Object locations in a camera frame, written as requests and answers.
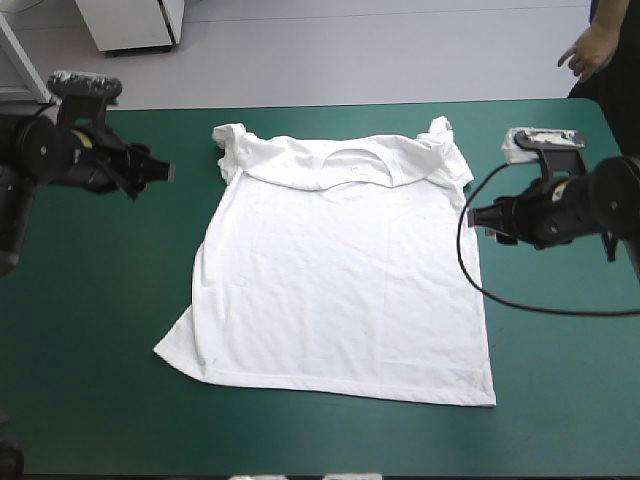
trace black cable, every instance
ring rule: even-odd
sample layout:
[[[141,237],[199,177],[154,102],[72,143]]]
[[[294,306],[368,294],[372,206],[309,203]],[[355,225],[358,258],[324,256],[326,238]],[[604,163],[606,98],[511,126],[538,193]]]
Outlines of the black cable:
[[[504,164],[500,165],[499,167],[497,167],[496,169],[494,169],[489,175],[487,175],[487,177],[480,183],[480,185],[478,185],[478,188],[476,188],[471,193],[471,195],[469,195],[469,199],[467,200],[467,203],[464,205],[464,208],[462,209],[462,212],[460,213],[460,218],[458,220],[458,233],[456,235],[456,251],[458,253],[458,264],[460,265],[460,269],[462,270],[462,273],[464,273],[464,276],[467,278],[467,280],[469,281],[471,286],[473,286],[473,288],[475,288],[480,293],[482,293],[483,295],[489,297],[491,300],[493,300],[495,302],[498,302],[498,303],[500,303],[502,305],[505,305],[507,307],[517,308],[519,310],[525,310],[525,311],[528,311],[528,312],[547,313],[549,315],[576,316],[576,317],[631,317],[631,316],[640,315],[640,309],[618,310],[618,311],[610,311],[610,310],[563,310],[563,309],[558,309],[558,308],[538,307],[538,306],[535,306],[535,305],[526,305],[526,304],[523,304],[523,303],[512,302],[510,300],[506,300],[506,299],[504,299],[502,297],[499,297],[495,293],[492,293],[492,292],[489,292],[488,290],[485,290],[484,288],[479,286],[473,280],[473,278],[471,278],[471,275],[469,275],[469,272],[467,271],[467,269],[466,269],[466,267],[464,265],[464,261],[462,260],[462,252],[460,250],[460,236],[462,234],[462,222],[464,221],[464,219],[466,217],[466,213],[467,213],[467,210],[469,209],[469,205],[471,205],[471,202],[473,202],[473,200],[480,193],[480,191],[487,185],[489,180],[491,180],[498,172],[500,172],[500,171],[502,171],[505,168],[510,167],[510,166],[511,166],[511,164],[504,163]]]
[[[54,105],[56,105],[56,102],[51,102],[51,103],[47,103],[46,105],[41,106],[38,110],[35,111],[35,113],[32,115],[33,117],[37,117],[39,116],[42,112],[44,112],[45,110],[49,110],[51,107],[53,107]]]

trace shirt hem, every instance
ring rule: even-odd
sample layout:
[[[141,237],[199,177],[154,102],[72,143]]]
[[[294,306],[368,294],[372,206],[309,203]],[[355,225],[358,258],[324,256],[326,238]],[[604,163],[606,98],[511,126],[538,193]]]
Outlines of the shirt hem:
[[[291,375],[253,374],[229,372],[194,363],[166,343],[160,342],[153,351],[169,365],[182,373],[204,383],[233,387],[282,388],[286,390],[308,390],[339,393],[359,397],[400,400],[417,403],[441,405],[494,407],[495,394],[483,391],[438,390],[429,388],[410,388],[396,385],[377,385],[351,382],[347,380],[325,379],[318,377],[299,377]]]

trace finger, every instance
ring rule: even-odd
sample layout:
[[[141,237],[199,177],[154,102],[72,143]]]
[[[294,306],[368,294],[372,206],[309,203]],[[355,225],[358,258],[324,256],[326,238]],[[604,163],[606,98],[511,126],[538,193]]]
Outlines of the finger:
[[[576,53],[575,45],[573,45],[571,48],[569,48],[566,52],[562,54],[562,56],[558,59],[558,66],[561,67],[562,64],[567,61],[567,58],[569,58],[574,53]]]
[[[576,62],[571,70],[573,70],[573,75],[578,77],[582,75],[582,73],[585,71],[586,68],[587,68],[586,63],[581,60],[579,62]]]
[[[569,63],[567,63],[567,66],[571,70],[573,70],[574,68],[576,68],[576,65],[581,62],[582,62],[582,59],[576,54],[573,57],[571,57],[571,60],[569,60]]]

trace gray floor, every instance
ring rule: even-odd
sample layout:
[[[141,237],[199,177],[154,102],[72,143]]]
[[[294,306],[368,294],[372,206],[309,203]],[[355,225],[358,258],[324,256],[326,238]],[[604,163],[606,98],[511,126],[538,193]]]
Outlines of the gray floor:
[[[73,0],[6,15],[43,77],[103,72],[121,108],[563,97],[578,0],[192,0],[172,52],[99,53]],[[0,71],[0,84],[13,76]]]

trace white furniture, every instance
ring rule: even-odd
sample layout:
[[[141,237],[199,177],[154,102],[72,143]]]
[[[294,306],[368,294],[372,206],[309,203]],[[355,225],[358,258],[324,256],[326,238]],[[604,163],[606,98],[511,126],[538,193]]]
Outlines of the white furniture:
[[[184,0],[76,0],[98,50],[180,43]]]
[[[46,103],[50,99],[47,87],[0,13],[0,102]]]

